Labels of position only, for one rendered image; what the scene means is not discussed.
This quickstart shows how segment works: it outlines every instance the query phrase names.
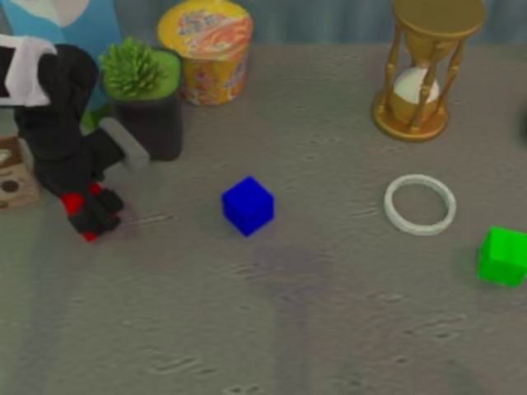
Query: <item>instant noodle cup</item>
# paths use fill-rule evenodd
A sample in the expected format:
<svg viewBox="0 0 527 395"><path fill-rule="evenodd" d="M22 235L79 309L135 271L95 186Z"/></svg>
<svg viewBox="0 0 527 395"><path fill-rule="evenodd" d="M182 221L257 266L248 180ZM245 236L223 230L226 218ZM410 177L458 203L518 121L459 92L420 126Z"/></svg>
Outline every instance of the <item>instant noodle cup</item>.
<svg viewBox="0 0 527 395"><path fill-rule="evenodd" d="M221 105L241 93L252 33L249 13L226 0L186 0L157 27L161 43L183 59L182 91L194 105Z"/></svg>

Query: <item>ring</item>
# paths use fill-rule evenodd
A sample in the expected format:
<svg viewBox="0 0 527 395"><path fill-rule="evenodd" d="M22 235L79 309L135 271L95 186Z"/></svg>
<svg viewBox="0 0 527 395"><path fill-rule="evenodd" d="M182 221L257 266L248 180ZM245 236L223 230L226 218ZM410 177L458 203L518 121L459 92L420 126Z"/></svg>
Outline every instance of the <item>ring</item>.
<svg viewBox="0 0 527 395"><path fill-rule="evenodd" d="M445 201L447 213L446 217L434 225L418 225L406 221L395 210L394 193L399 188L407 185L422 185L436 191ZM385 213L390 222L399 230L414 236L434 236L440 234L448 228L455 217L457 204L454 194L441 181L423 174L408 174L392 181L386 189L385 194Z"/></svg>

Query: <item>tabletop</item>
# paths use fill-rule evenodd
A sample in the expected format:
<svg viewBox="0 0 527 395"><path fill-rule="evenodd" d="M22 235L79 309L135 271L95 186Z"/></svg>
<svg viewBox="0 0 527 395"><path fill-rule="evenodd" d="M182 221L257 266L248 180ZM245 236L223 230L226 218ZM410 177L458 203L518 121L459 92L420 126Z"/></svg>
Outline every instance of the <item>tabletop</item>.
<svg viewBox="0 0 527 395"><path fill-rule="evenodd" d="M469 47L450 123L424 143L371 121L387 52L254 48L239 98L185 107L177 161L109 171L124 223L94 244L47 194L0 213L0 393L525 393L527 291L475 270L489 226L527 231L527 47ZM444 233L387 221L384 191L411 173L456 196ZM247 174L276 217L244 238L220 196ZM427 190L395 200L444 215Z"/></svg>

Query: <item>succulent plant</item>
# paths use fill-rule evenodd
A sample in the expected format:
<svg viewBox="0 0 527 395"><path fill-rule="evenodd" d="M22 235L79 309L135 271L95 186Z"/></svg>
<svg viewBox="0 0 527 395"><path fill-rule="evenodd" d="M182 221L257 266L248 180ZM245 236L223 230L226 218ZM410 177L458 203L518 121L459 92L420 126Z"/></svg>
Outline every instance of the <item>succulent plant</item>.
<svg viewBox="0 0 527 395"><path fill-rule="evenodd" d="M121 45L112 44L100 56L106 86L122 98L138 98L161 84L164 72L153 56L152 48L127 38Z"/></svg>

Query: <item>potted plant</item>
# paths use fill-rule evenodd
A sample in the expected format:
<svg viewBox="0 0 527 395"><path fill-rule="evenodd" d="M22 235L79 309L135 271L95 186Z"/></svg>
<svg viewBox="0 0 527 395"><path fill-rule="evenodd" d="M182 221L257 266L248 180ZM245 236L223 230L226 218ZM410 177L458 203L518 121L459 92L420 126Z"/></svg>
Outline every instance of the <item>potted plant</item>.
<svg viewBox="0 0 527 395"><path fill-rule="evenodd" d="M114 116L153 160L177 158L183 136L178 55L127 38L112 44L100 61Z"/></svg>

